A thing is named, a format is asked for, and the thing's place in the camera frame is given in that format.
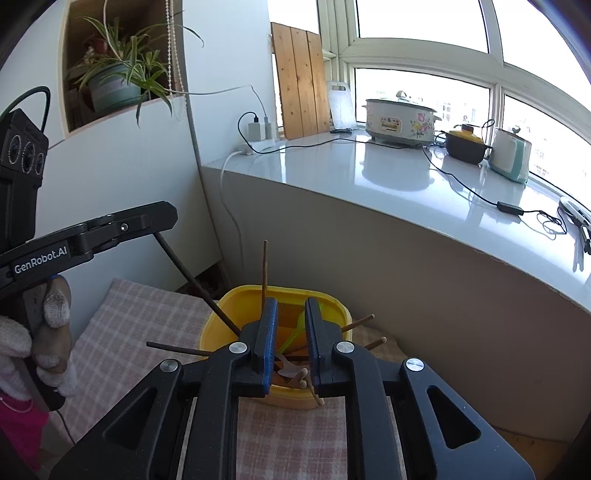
plaid cloth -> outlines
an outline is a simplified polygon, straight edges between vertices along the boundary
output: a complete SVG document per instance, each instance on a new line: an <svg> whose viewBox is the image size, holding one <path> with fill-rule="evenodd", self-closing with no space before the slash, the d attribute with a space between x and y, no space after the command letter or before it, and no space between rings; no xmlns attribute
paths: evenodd
<svg viewBox="0 0 591 480"><path fill-rule="evenodd" d="M72 352L78 393L66 401L61 412L74 439L88 432L162 360L176 358L184 364L195 361L195 356L159 351L145 343L151 340L194 348L209 314L202 299L114 280ZM365 327L353 332L355 342L361 345L382 335ZM374 352L384 359L406 358L391 340ZM50 418L65 437L59 417L52 414ZM241 398L236 478L346 479L345 426L342 398L327 398L324 407L306 411ZM400 447L398 456L402 458Z"/></svg>

cutting board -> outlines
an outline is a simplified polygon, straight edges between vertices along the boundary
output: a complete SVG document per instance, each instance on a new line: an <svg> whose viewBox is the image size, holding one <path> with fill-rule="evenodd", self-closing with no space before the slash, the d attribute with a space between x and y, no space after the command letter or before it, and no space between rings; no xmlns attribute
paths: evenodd
<svg viewBox="0 0 591 480"><path fill-rule="evenodd" d="M285 138L330 129L330 111L320 36L271 23Z"/></svg>

work glove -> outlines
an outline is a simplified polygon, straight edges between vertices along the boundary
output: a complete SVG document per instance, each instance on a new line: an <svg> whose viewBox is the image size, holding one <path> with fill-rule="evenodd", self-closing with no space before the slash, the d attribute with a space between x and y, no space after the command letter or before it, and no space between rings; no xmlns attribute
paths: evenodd
<svg viewBox="0 0 591 480"><path fill-rule="evenodd" d="M70 358L70 303L72 297L66 279L60 275L47 284L43 300L43 318L35 338L18 322L0 316L0 390L16 400L29 400L31 393L17 371L12 358L31 356L37 364L39 379L63 397L76 391L76 369Z"/></svg>

yellow container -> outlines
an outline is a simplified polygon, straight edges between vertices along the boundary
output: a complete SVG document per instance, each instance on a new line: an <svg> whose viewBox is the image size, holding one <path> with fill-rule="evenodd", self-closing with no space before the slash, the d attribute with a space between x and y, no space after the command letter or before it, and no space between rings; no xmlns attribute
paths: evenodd
<svg viewBox="0 0 591 480"><path fill-rule="evenodd" d="M267 287L267 296L279 303L279 318L275 347L282 345L296 328L297 318L304 310L308 297L315 297L322 304L322 318L343 327L351 323L351 314L336 298L325 293L299 288ZM219 307L232 319L238 327L256 322L261 318L261 286L242 285L226 293L219 302ZM305 333L301 333L293 345L304 342ZM352 331L343 334L344 340L351 341ZM199 349L215 351L221 346L236 341L236 336L212 313L203 327ZM309 410L316 408L317 403L309 390L271 385L271 391L263 400L265 403L279 407Z"/></svg>

windowsill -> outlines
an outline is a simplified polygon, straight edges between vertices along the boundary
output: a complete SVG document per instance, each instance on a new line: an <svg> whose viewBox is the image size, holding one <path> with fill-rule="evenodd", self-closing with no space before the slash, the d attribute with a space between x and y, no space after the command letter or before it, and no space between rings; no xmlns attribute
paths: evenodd
<svg viewBox="0 0 591 480"><path fill-rule="evenodd" d="M279 145L310 145L334 137L313 135ZM369 140L360 130L342 137ZM441 148L432 152L438 167L483 197L556 215L560 195L542 183L530 179L523 186L496 174L486 162L473 166L449 157ZM223 161L204 167L220 169ZM520 219L473 200L473 194L435 170L421 150L331 142L285 153L237 155L226 171L325 194L428 228L537 278L591 312L591 257L585 259L585 270L573 268L578 245L573 225L569 224L568 235L549 238L535 214Z"/></svg>

